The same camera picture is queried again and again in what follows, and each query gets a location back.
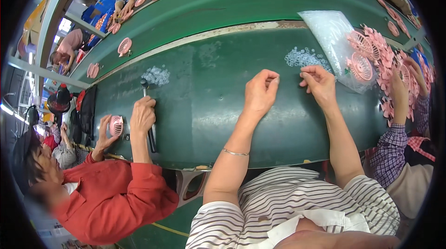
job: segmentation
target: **woman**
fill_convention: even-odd
[[[251,139],[276,99],[279,74],[262,70],[246,84],[245,105],[218,156],[192,220],[186,248],[392,248],[399,225],[386,191],[364,175],[336,102],[335,78],[320,66],[301,69],[322,108],[337,186],[298,167],[269,170],[240,188]]]

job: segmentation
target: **plastic bag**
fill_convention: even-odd
[[[367,80],[356,79],[347,66],[347,59],[351,60],[356,50],[347,40],[354,29],[342,12],[303,11],[298,14],[316,37],[340,83],[360,94],[376,83],[376,70],[370,61],[371,77]]]

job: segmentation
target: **red fan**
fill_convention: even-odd
[[[124,121],[120,116],[112,116],[110,119],[110,135],[119,137],[124,130]]]

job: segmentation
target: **bracelet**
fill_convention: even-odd
[[[232,155],[237,155],[237,156],[246,156],[249,154],[249,153],[235,153],[235,152],[227,150],[226,148],[223,148],[223,151],[228,152],[229,154],[232,154]]]

